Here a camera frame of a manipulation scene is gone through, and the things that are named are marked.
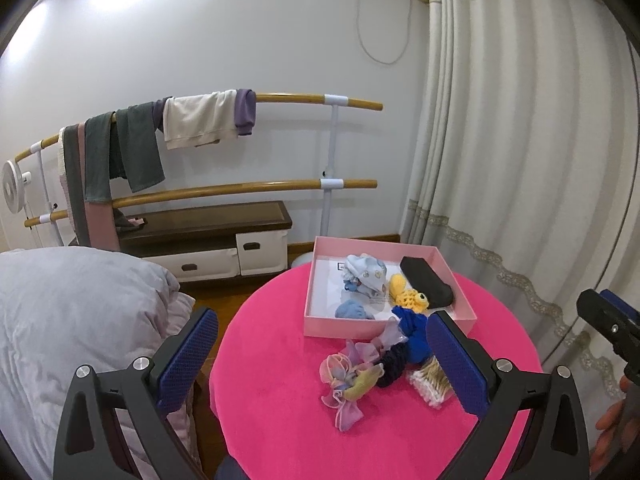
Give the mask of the person's right hand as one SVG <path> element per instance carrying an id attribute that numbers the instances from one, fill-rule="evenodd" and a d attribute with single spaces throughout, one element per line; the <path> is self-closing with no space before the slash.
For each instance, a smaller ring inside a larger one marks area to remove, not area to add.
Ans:
<path id="1" fill-rule="evenodd" d="M 624 428 L 620 426 L 624 407 L 625 400 L 616 402 L 596 422 L 596 429 L 600 431 L 600 436 L 590 456 L 589 467 L 592 474 L 599 472 L 608 463 L 610 447 L 617 430 L 620 430 L 620 450 L 623 453 L 631 449 L 631 445 L 638 437 L 638 418 L 629 419 Z"/>

